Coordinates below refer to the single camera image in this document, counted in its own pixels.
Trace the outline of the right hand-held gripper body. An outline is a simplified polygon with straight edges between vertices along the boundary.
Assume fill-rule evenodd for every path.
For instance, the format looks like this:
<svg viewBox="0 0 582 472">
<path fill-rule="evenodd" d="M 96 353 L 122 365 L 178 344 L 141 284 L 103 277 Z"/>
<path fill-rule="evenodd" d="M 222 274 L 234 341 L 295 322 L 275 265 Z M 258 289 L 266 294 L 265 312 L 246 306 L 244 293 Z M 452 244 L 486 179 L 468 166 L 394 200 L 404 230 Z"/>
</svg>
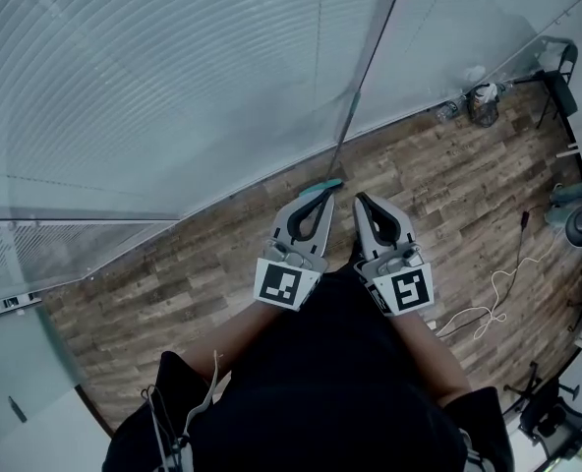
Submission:
<svg viewBox="0 0 582 472">
<path fill-rule="evenodd" d="M 419 311 L 435 302 L 431 265 L 424 262 L 415 243 L 360 261 L 354 269 L 386 317 Z"/>
</svg>

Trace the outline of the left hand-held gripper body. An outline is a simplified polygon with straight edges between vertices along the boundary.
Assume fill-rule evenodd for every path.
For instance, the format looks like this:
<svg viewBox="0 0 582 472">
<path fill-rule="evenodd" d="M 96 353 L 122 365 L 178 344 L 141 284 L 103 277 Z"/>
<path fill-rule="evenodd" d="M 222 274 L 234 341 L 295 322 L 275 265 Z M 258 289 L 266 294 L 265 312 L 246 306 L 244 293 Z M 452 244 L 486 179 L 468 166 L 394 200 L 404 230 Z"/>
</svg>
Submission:
<svg viewBox="0 0 582 472">
<path fill-rule="evenodd" d="M 254 298 L 286 310 L 299 311 L 328 268 L 323 249 L 314 242 L 265 242 L 257 259 Z"/>
</svg>

